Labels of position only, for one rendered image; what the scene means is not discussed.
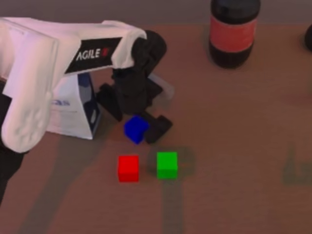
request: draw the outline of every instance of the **cube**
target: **cube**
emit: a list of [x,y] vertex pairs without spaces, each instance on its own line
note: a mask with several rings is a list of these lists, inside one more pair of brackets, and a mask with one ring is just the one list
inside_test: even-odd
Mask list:
[[177,152],[157,153],[157,178],[177,179]]
[[144,133],[149,129],[147,121],[139,116],[132,117],[124,125],[125,135],[135,144],[140,144],[144,139]]
[[120,182],[138,182],[138,155],[119,156],[118,178]]

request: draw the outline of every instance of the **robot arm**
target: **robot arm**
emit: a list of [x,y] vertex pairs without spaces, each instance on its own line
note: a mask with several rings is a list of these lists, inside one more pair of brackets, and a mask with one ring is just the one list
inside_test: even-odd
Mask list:
[[0,83],[0,201],[23,156],[42,139],[52,91],[64,76],[112,68],[114,85],[102,85],[97,94],[105,109],[119,121],[122,114],[145,118],[152,125],[148,143],[172,126],[145,111],[162,92],[147,79],[166,53],[158,34],[118,21],[64,24],[31,18],[1,18],[0,30],[0,76],[6,79]]

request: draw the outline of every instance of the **green cube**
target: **green cube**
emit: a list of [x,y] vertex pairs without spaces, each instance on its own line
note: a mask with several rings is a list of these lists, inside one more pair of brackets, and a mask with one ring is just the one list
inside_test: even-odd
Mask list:
[[177,179],[177,152],[157,153],[157,178]]

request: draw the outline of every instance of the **blue cube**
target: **blue cube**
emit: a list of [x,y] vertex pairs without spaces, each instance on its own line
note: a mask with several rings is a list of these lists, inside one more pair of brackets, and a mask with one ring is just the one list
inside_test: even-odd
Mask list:
[[144,139],[144,133],[149,129],[147,121],[139,116],[134,116],[124,125],[125,135],[135,144],[140,144]]

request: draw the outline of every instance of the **black and red container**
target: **black and red container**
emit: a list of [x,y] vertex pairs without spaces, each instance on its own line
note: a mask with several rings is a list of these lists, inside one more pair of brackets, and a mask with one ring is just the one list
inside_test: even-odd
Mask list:
[[212,0],[209,52],[223,68],[237,68],[254,45],[260,0]]

